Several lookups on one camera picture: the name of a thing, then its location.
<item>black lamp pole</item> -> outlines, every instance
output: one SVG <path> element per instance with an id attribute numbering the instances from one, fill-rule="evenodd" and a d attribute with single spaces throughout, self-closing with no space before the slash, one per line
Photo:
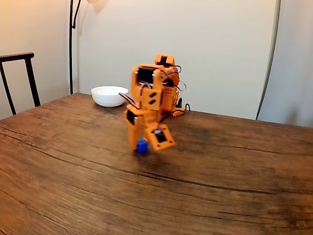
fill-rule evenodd
<path id="1" fill-rule="evenodd" d="M 73 0 L 70 0 L 69 9 L 69 88 L 73 94 L 73 58 L 72 58 L 72 36 L 73 36 Z"/>
<path id="2" fill-rule="evenodd" d="M 80 6 L 81 0 L 78 0 L 74 20 L 73 20 L 73 0 L 70 0 L 70 10 L 69 10 L 69 87 L 70 94 L 73 94 L 73 53 L 72 53 L 72 37 L 73 37 L 73 29 L 76 28 L 76 17 L 78 13 L 78 9 Z"/>

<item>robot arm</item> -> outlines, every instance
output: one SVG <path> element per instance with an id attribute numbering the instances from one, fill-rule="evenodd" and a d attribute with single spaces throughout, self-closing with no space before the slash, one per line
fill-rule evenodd
<path id="1" fill-rule="evenodd" d="M 165 112 L 183 114 L 183 108 L 176 107 L 179 91 L 179 74 L 174 57 L 156 55 L 155 65 L 143 64 L 132 72 L 131 94 L 135 102 L 126 109 L 129 142 L 137 149 L 138 133 L 144 131 L 144 139 L 154 150 L 175 145 L 175 141 L 165 124 L 160 124 Z"/>

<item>white wall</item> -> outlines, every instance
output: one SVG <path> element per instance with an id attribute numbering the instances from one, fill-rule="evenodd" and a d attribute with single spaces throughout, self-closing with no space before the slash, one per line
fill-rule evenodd
<path id="1" fill-rule="evenodd" d="M 282 0 L 259 120 L 313 127 L 313 1 Z"/>
<path id="2" fill-rule="evenodd" d="M 0 55 L 33 52 L 41 103 L 68 94 L 67 23 L 69 1 L 0 0 Z M 3 64 L 16 111 L 34 107 L 24 61 Z M 12 115 L 0 80 L 0 119 Z"/>
<path id="3" fill-rule="evenodd" d="M 275 0 L 82 1 L 79 87 L 130 86 L 132 67 L 173 54 L 193 110 L 255 118 Z"/>

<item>blue cube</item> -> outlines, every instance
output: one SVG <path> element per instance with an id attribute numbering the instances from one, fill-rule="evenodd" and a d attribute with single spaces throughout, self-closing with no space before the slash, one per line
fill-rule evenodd
<path id="1" fill-rule="evenodd" d="M 148 143 L 144 139 L 137 140 L 137 152 L 144 153 L 148 151 Z"/>

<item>black chair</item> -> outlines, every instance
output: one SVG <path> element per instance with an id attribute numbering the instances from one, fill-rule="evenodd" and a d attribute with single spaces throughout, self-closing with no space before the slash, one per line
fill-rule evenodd
<path id="1" fill-rule="evenodd" d="M 33 100 L 35 107 L 40 106 L 40 101 L 39 101 L 39 96 L 38 96 L 38 91 L 36 87 L 36 82 L 35 82 L 35 77 L 34 77 L 34 71 L 33 67 L 31 66 L 31 58 L 34 58 L 34 53 L 24 53 L 24 54 L 15 54 L 15 55 L 4 55 L 0 56 L 0 72 L 1 72 L 1 77 L 3 80 L 3 85 L 4 89 L 6 92 L 6 96 L 8 97 L 8 101 L 11 107 L 12 114 L 15 115 L 15 108 L 13 105 L 12 97 L 9 91 L 8 84 L 6 82 L 6 78 L 4 75 L 4 69 L 3 69 L 3 62 L 8 62 L 8 61 L 16 61 L 16 60 L 25 60 L 26 63 L 26 69 L 27 69 L 27 75 L 28 75 L 28 80 L 29 80 L 29 85 L 31 89 L 31 94 L 33 95 Z"/>

